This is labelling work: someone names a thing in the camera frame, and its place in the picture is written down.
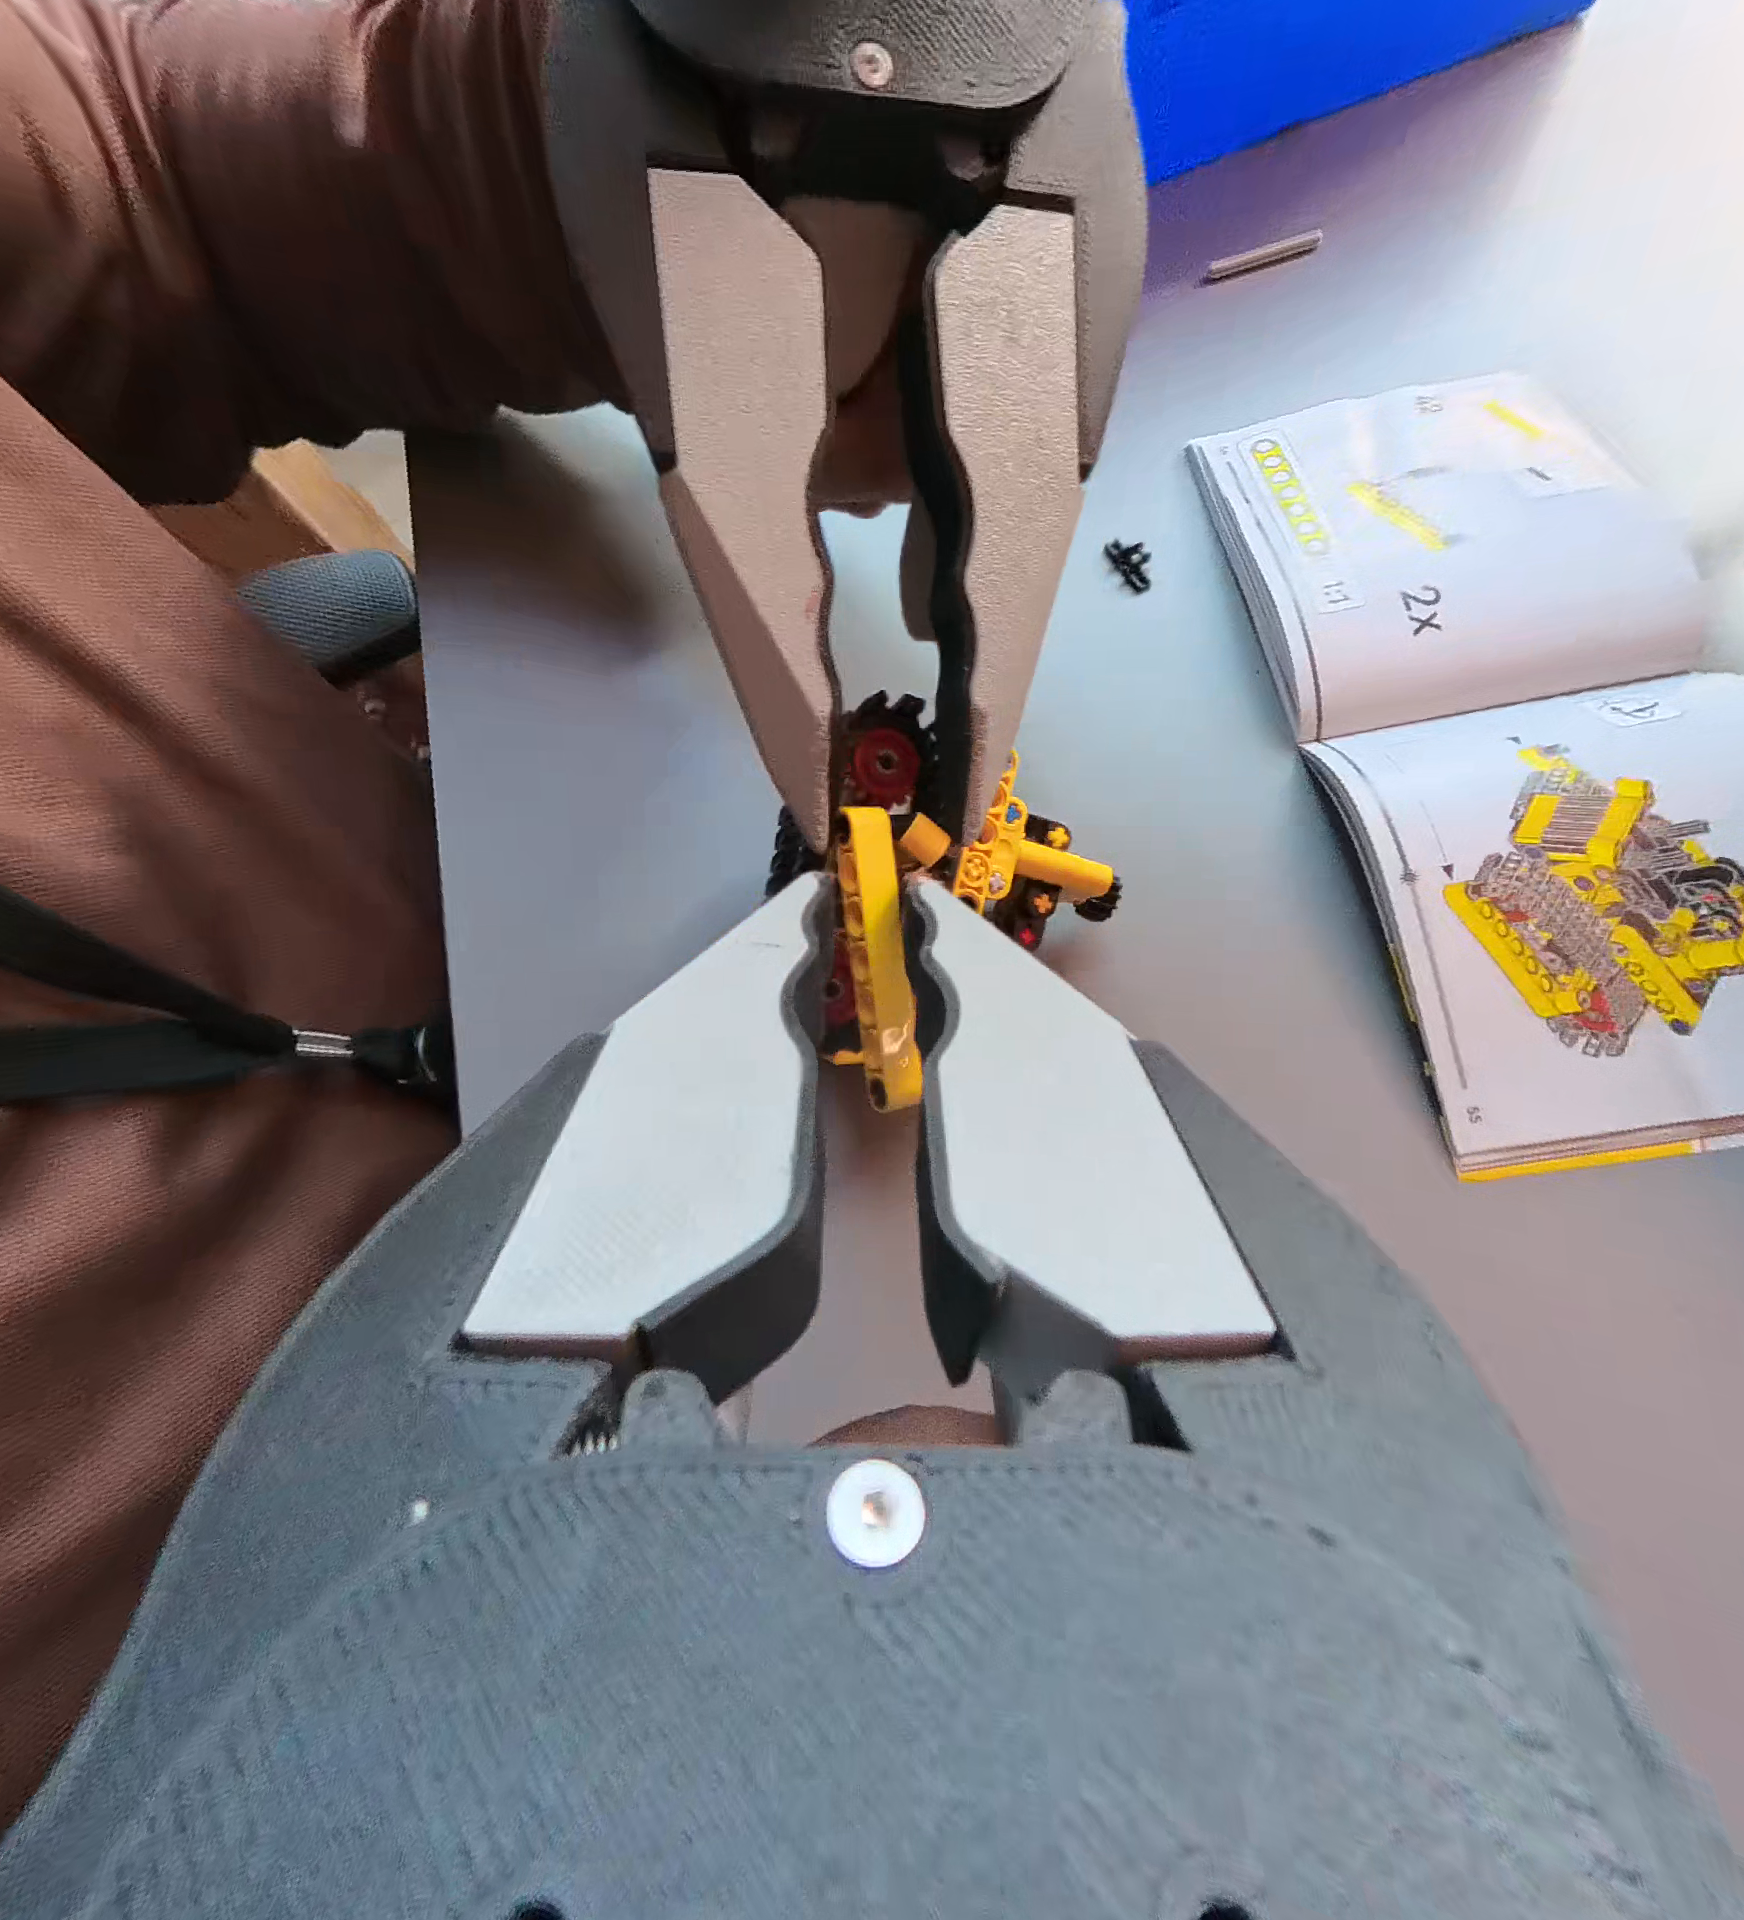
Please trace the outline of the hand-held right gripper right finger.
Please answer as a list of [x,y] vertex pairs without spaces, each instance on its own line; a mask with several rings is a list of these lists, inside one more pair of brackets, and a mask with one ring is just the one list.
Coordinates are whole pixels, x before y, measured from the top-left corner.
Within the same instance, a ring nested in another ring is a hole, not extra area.
[[1274,1312],[1132,1032],[938,882],[908,900],[919,1235],[955,1384],[1270,1353]]

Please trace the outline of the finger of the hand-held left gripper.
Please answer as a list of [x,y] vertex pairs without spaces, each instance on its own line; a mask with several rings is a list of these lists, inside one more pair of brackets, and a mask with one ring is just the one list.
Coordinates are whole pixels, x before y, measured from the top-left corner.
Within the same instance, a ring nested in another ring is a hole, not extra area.
[[764,767],[817,849],[837,809],[833,424],[820,262],[740,176],[648,173],[673,459],[662,498]]
[[996,204],[932,255],[899,337],[908,631],[936,649],[922,807],[961,844],[1016,747],[1083,498],[1076,219]]

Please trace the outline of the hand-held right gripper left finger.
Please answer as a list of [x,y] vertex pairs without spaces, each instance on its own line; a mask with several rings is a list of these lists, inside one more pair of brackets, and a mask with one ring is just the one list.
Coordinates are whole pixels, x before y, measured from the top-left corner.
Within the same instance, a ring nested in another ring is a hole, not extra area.
[[459,1349],[691,1375],[746,1394],[818,1302],[812,1002],[833,896],[811,873],[566,1044],[459,1150],[499,1222]]

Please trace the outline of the yellow lego beam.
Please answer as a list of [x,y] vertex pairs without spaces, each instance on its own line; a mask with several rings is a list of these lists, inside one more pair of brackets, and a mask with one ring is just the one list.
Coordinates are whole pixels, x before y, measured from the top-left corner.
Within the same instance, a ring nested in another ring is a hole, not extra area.
[[891,817],[879,806],[848,806],[834,841],[838,930],[820,999],[820,1057],[859,1066],[879,1112],[908,1111],[922,1097],[925,1066]]

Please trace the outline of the yellow black lego bulldozer model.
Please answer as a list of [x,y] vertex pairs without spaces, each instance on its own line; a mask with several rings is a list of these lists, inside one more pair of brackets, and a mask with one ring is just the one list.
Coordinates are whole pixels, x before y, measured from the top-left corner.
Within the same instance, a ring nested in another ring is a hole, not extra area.
[[[969,905],[984,924],[990,924],[1018,948],[1027,949],[1037,949],[1044,944],[1051,918],[1064,905],[1072,905],[1081,918],[1095,924],[1107,922],[1118,910],[1121,900],[1120,877],[1111,865],[1081,856],[1076,849],[1072,830],[1064,821],[1027,806],[1019,789],[1022,761],[1018,755],[1009,755],[1008,769],[975,841],[959,845],[946,828],[932,821],[922,803],[934,774],[936,741],[921,695],[872,692],[840,721],[838,747],[843,809],[848,806],[879,806],[891,817],[904,888],[904,946],[908,896],[922,882],[942,883],[955,900]],[[815,849],[792,812],[782,807],[774,832],[766,893],[776,896],[792,879],[811,871],[825,873],[837,892],[833,871],[837,825],[838,821],[834,821],[828,844]],[[833,964],[834,948],[818,995],[818,1057],[820,999]],[[919,1006],[916,1038],[925,1066]]]

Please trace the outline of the person's left forearm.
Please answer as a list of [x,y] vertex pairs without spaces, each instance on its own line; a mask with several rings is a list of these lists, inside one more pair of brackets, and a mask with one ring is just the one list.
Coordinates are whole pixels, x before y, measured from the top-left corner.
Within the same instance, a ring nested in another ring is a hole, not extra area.
[[146,502],[623,400],[548,176],[566,4],[0,4],[0,437]]

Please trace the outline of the lego instruction booklet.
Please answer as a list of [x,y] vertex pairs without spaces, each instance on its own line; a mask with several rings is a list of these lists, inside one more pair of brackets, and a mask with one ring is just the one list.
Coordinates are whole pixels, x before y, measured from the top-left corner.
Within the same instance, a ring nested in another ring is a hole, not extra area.
[[1673,510],[1522,371],[1188,461],[1459,1176],[1744,1146],[1744,675]]

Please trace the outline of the office chair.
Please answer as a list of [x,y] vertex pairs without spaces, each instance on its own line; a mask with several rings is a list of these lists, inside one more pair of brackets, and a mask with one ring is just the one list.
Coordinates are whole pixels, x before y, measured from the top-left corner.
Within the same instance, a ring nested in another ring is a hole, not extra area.
[[363,685],[422,650],[416,577],[392,551],[293,558],[244,577],[235,599],[334,687]]

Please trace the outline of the blue storage bin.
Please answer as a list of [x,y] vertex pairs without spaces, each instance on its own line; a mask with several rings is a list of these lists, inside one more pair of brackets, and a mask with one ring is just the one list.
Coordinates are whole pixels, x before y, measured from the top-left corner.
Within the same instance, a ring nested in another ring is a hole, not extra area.
[[1583,1],[1130,1],[1148,183],[1550,31]]

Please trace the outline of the person's brown shirt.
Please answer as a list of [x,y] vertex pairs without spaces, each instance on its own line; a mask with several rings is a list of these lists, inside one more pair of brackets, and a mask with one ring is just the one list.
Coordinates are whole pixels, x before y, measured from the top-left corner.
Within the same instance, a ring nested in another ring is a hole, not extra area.
[[[2,379],[0,888],[293,1026],[444,1002],[410,751]],[[0,1109],[0,1834],[266,1353],[448,1144],[337,1066]]]

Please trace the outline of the wooden post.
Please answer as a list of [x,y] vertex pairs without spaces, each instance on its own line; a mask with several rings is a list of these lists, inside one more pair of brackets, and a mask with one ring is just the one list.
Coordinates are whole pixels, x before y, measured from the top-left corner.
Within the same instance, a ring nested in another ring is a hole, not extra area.
[[302,558],[415,553],[381,503],[335,465],[334,452],[291,442],[252,456],[235,490],[214,502],[153,503],[150,513],[228,583]]

